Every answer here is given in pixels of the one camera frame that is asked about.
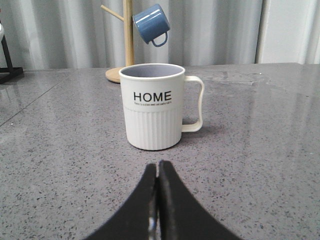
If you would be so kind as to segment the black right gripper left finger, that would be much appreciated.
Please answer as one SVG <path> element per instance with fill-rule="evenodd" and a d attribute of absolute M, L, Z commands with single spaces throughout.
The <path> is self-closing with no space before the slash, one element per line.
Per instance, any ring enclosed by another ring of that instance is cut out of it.
<path fill-rule="evenodd" d="M 158 220 L 157 167 L 147 164 L 134 191 L 87 240 L 155 240 Z"/>

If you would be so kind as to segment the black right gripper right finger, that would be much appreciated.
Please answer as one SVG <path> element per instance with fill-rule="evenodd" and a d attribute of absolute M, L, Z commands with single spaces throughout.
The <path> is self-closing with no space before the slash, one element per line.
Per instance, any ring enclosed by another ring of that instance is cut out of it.
<path fill-rule="evenodd" d="M 163 240 L 239 240 L 215 220 L 183 184 L 173 164 L 159 163 L 159 213 Z"/>

